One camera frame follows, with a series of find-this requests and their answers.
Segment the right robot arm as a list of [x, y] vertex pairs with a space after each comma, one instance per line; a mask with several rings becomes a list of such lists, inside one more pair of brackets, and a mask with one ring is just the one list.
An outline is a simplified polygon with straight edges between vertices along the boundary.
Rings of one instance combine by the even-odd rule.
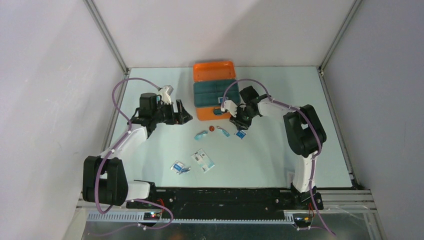
[[242, 103], [226, 100], [221, 107], [222, 111], [230, 113], [229, 120], [237, 130], [248, 130], [256, 116], [283, 122], [288, 145], [300, 158], [291, 186], [296, 191], [291, 194], [290, 201], [295, 208], [304, 209], [311, 202], [308, 192], [315, 187], [316, 158], [327, 140], [316, 110], [310, 104], [296, 107], [279, 102], [268, 94], [259, 95], [252, 86], [242, 89], [240, 96]]

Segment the teal divided tray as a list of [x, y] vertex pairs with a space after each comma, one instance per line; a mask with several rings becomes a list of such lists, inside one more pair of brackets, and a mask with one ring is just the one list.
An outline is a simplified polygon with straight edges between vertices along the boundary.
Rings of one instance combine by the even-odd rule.
[[[193, 84], [194, 106], [196, 108], [219, 106], [218, 98], [223, 97], [228, 86], [235, 81], [235, 79], [221, 79], [195, 82]], [[237, 83], [227, 90], [225, 99], [231, 100], [236, 104], [241, 102]]]

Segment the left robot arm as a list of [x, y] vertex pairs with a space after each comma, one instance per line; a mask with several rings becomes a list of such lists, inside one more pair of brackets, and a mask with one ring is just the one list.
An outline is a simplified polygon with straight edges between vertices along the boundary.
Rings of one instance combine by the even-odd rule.
[[130, 175], [130, 158], [158, 124], [183, 125], [193, 119], [181, 100], [169, 103], [165, 93], [143, 93], [139, 107], [125, 131], [115, 143], [98, 156], [88, 156], [83, 164], [82, 198], [86, 202], [121, 206], [138, 199], [145, 208], [153, 208], [158, 194], [153, 184]]

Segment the orange medicine box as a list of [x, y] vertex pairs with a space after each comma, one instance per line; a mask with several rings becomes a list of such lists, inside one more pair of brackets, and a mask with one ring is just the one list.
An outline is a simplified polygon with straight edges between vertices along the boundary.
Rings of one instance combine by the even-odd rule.
[[[196, 63], [193, 65], [193, 81], [196, 82], [206, 82], [206, 81], [215, 81], [215, 80], [236, 80], [236, 71], [232, 61], [215, 61], [215, 62], [204, 62]], [[223, 98], [226, 101], [227, 90], [230, 89], [232, 85], [236, 82], [233, 82], [225, 90]], [[231, 117], [230, 113], [221, 112], [221, 105], [211, 106], [211, 107], [202, 107], [197, 108], [196, 116], [200, 121], [213, 121], [213, 120], [222, 120], [228, 119]]]

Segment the small blue white sachet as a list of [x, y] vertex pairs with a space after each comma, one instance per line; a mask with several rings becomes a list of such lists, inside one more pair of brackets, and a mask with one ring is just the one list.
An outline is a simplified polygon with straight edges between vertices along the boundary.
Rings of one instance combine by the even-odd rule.
[[247, 135], [247, 133], [246, 133], [244, 130], [238, 130], [238, 131], [235, 133], [235, 135], [236, 135], [238, 138], [243, 139], [243, 138]]

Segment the teal small packet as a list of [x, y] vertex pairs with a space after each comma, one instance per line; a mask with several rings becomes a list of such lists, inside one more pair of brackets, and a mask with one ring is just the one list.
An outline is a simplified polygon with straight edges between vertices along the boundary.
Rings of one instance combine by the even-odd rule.
[[230, 136], [230, 133], [228, 131], [226, 131], [224, 128], [217, 126], [216, 127], [218, 130], [220, 130], [226, 137]]

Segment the teal wrapper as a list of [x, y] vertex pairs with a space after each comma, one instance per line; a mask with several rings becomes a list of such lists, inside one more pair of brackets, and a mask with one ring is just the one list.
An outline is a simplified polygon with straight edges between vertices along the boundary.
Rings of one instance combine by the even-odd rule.
[[199, 141], [200, 139], [202, 139], [203, 137], [205, 137], [208, 133], [209, 133], [209, 132], [208, 132], [207, 130], [203, 130], [203, 131], [201, 131], [201, 132], [197, 133], [197, 134], [194, 136], [194, 139], [195, 139], [196, 141]]

